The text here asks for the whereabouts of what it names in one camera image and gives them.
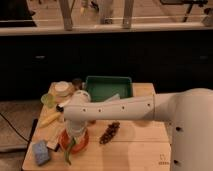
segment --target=black wall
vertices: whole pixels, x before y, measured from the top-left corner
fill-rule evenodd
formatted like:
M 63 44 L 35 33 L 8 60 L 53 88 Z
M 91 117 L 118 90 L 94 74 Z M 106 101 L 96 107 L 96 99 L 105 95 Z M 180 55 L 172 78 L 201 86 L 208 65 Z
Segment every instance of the black wall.
M 0 37 L 0 99 L 40 98 L 52 81 L 130 76 L 157 92 L 213 88 L 213 31 Z

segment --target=cord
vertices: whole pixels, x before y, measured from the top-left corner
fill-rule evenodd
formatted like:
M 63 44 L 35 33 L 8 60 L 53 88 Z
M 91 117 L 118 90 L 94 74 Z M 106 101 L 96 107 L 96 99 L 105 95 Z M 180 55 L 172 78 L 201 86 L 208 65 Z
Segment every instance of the cord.
M 27 140 L 26 138 L 24 138 L 24 136 L 22 136 L 16 128 L 14 128 L 14 126 L 10 123 L 10 121 L 2 114 L 0 113 L 1 117 L 10 125 L 10 127 L 15 131 L 15 133 L 17 135 L 19 135 L 24 141 L 29 142 L 29 140 Z

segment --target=green tray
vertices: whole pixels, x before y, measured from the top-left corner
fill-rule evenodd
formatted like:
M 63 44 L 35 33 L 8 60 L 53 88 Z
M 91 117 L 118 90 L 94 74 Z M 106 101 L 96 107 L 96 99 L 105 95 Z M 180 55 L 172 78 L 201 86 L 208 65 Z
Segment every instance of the green tray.
M 120 98 L 132 97 L 132 79 L 130 77 L 88 76 L 85 90 L 92 102 L 101 102 L 119 94 Z

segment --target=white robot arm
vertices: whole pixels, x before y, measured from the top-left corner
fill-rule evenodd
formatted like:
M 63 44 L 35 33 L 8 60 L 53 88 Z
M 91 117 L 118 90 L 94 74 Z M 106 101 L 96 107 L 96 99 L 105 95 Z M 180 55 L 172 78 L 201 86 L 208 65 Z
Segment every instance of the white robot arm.
M 89 120 L 171 121 L 173 143 L 171 171 L 213 170 L 213 91 L 192 89 L 182 93 L 133 97 L 90 103 L 85 91 L 77 91 L 64 107 L 67 131 L 81 136 Z

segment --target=blue block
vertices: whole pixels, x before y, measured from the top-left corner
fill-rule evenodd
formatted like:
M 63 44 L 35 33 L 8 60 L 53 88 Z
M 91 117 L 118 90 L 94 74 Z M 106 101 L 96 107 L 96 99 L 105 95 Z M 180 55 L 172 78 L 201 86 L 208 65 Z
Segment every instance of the blue block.
M 48 148 L 44 140 L 33 144 L 32 149 L 37 165 L 41 166 L 50 160 Z

